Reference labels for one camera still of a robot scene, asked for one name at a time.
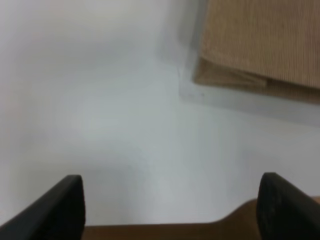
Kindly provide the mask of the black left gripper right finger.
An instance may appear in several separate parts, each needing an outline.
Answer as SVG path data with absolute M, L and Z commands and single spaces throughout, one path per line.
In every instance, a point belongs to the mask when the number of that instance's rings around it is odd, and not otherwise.
M 320 238 L 320 204 L 274 172 L 261 178 L 256 220 L 263 240 Z

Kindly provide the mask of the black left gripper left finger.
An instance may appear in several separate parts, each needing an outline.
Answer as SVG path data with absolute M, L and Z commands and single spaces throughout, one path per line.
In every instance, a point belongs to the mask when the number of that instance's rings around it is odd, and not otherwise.
M 2 240 L 80 240 L 86 223 L 83 179 L 68 175 L 0 226 Z

